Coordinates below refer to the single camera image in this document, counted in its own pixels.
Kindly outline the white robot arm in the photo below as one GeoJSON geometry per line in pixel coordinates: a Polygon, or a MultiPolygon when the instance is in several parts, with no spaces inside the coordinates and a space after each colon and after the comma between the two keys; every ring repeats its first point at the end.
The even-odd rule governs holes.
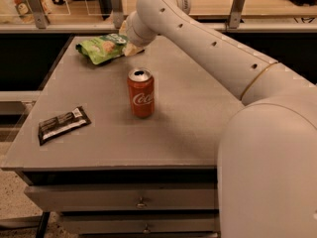
{"type": "Polygon", "coordinates": [[[219,143],[221,238],[317,238],[317,87],[189,17],[190,0],[137,0],[129,40],[162,35],[243,104],[219,143]]]}

